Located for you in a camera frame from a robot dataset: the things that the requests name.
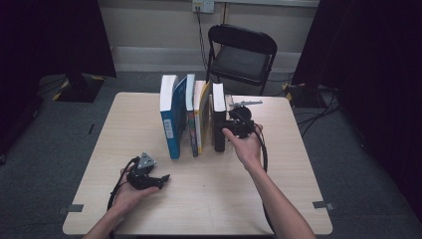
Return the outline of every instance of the wooden table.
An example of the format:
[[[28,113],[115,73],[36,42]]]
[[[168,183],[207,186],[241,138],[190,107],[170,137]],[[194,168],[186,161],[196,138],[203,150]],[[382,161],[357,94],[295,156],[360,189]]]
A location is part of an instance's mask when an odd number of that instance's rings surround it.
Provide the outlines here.
[[[252,119],[264,126],[268,173],[315,234],[329,234],[332,226],[326,209],[313,206],[322,197],[289,102],[268,97],[233,99],[263,101],[248,108]],[[159,94],[120,93],[115,97],[73,202],[84,204],[83,211],[69,212],[64,232],[86,234],[106,213],[119,171],[145,151],[157,162],[150,175],[170,174],[170,180],[161,191],[142,200],[119,224],[116,234],[272,234],[261,198],[230,142],[225,152],[218,153],[208,137],[204,152],[193,157],[185,133],[180,158],[171,160],[158,107]]]

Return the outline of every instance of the black cable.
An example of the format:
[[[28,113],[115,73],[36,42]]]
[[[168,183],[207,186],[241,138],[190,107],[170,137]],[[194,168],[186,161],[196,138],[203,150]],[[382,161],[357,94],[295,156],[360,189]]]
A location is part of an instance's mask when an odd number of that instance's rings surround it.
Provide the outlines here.
[[[54,86],[53,88],[51,88],[51,89],[48,89],[48,90],[45,90],[45,91],[43,91],[43,92],[41,92],[41,93],[39,93],[39,94],[37,94],[37,96],[38,97],[40,97],[40,96],[42,96],[42,95],[44,95],[44,94],[46,94],[46,93],[49,93],[49,92],[52,92],[53,90],[56,90],[57,88],[59,88],[63,83],[64,83],[64,79],[65,79],[66,77],[63,77],[63,78],[60,78],[60,79],[57,79],[57,80],[54,80],[54,81],[52,81],[52,82],[50,82],[50,83],[48,83],[48,84],[45,84],[44,86],[42,86],[42,87],[40,87],[40,88],[44,88],[45,86],[47,86],[47,85],[49,85],[49,84],[52,84],[52,83],[55,83],[55,82],[58,82],[58,81],[60,81],[60,80],[62,80],[60,83],[58,83],[56,86]]]
[[[108,200],[108,205],[106,207],[106,210],[109,211],[109,209],[112,207],[112,204],[114,203],[114,198],[117,195],[118,190],[120,189],[120,187],[122,185],[124,185],[126,182],[120,184],[121,179],[124,177],[124,174],[127,172],[127,169],[129,168],[129,166],[132,163],[137,163],[139,161],[139,157],[135,157],[133,159],[130,160],[130,162],[126,165],[126,167],[124,168],[124,170],[121,172],[120,178],[118,179],[117,184],[115,185],[114,189],[112,190],[112,192],[110,193],[110,197]],[[109,238],[110,239],[114,239],[114,231],[111,229],[111,231],[109,232]]]
[[[279,96],[281,94],[286,94],[286,88],[284,88],[282,91],[280,91],[280,92],[278,92],[276,94],[270,95],[268,97],[277,97],[277,96]]]
[[[224,3],[223,24],[226,23],[226,9],[227,9],[227,3]]]
[[[44,85],[40,86],[39,88],[44,88],[44,87],[46,87],[47,85],[50,85],[50,84],[52,84],[52,83],[56,83],[56,82],[61,81],[61,80],[65,79],[65,78],[66,78],[66,76],[63,76],[63,77],[61,77],[61,78],[58,78],[58,79],[52,80],[52,81],[50,81],[49,83],[46,83],[46,84],[44,84]]]
[[[319,115],[319,113],[296,113],[296,114],[294,114],[295,115],[295,117],[296,116],[300,116],[300,115]]]
[[[205,54],[205,46],[204,46],[204,38],[202,34],[202,26],[201,26],[201,12],[196,9],[196,17],[198,18],[198,25],[199,25],[199,44],[201,47],[201,56],[202,56],[202,63],[204,64],[205,71],[207,71],[207,58]]]
[[[231,111],[232,114],[236,115],[237,118],[239,120],[241,120],[258,138],[258,141],[260,142],[261,145],[261,151],[263,153],[263,168],[264,171],[267,172],[268,170],[268,153],[267,153],[267,147],[265,146],[265,140],[264,140],[264,134],[261,131],[261,135],[258,134],[258,132],[255,130],[255,126],[259,127],[256,123],[254,123],[254,126],[250,126],[247,121],[238,113]],[[273,228],[273,223],[271,222],[270,216],[268,215],[267,209],[263,203],[263,209],[264,209],[264,215],[265,218],[267,220],[268,225],[270,226],[271,230],[273,231],[274,234],[276,234],[276,232],[274,231]]]
[[[307,132],[308,132],[308,130],[311,128],[311,126],[319,119],[319,118],[321,118],[321,117],[324,117],[324,116],[327,116],[327,115],[329,115],[329,114],[331,114],[331,113],[333,113],[333,112],[335,112],[335,111],[337,111],[338,109],[339,109],[339,106],[337,106],[335,109],[333,109],[333,110],[330,110],[330,107],[331,107],[331,105],[332,105],[332,103],[333,103],[333,101],[334,101],[334,97],[335,97],[335,94],[332,94],[332,97],[331,97],[331,100],[330,100],[330,102],[329,102],[329,104],[328,104],[328,106],[325,108],[325,110],[323,110],[323,112],[322,113],[320,113],[319,115],[317,115],[316,117],[313,117],[313,118],[311,118],[311,119],[307,119],[307,120],[304,120],[304,121],[302,121],[302,122],[299,122],[298,123],[298,125],[300,125],[300,124],[302,124],[302,123],[304,123],[304,122],[307,122],[307,121],[311,121],[311,123],[310,124],[308,124],[308,126],[307,126],[307,128],[304,130],[304,132],[302,133],[302,138],[304,138],[304,136],[305,136],[305,134],[307,134]]]

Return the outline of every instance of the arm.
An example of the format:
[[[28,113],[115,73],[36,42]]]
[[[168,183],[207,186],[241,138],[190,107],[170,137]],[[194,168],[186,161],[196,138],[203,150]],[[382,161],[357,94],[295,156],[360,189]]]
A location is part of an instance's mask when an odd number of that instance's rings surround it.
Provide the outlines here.
[[[261,145],[252,133],[247,138],[238,138],[228,129],[223,133],[233,143],[236,154],[251,175],[263,200],[278,238],[316,238],[310,225],[273,182],[261,165]]]
[[[126,175],[124,175],[121,181],[126,182]],[[106,238],[111,230],[117,225],[119,220],[133,209],[142,198],[147,197],[156,191],[159,191],[158,187],[149,187],[144,190],[137,190],[130,186],[129,183],[123,184],[117,192],[112,207],[83,238]]]

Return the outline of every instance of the chair backrest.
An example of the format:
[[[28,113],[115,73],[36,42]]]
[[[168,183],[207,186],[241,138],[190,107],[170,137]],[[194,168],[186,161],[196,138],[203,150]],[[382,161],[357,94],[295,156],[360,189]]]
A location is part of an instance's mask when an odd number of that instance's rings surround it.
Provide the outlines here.
[[[277,44],[265,33],[228,24],[215,25],[208,31],[210,46],[213,42],[233,48],[245,49],[268,55],[277,54]]]

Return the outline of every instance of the baseboard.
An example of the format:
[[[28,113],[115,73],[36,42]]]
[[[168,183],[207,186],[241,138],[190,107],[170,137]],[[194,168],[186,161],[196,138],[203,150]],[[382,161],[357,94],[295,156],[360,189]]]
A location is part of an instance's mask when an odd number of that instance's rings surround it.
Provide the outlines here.
[[[118,72],[205,71],[199,49],[112,47],[111,53]],[[294,72],[300,56],[279,52],[272,72]]]

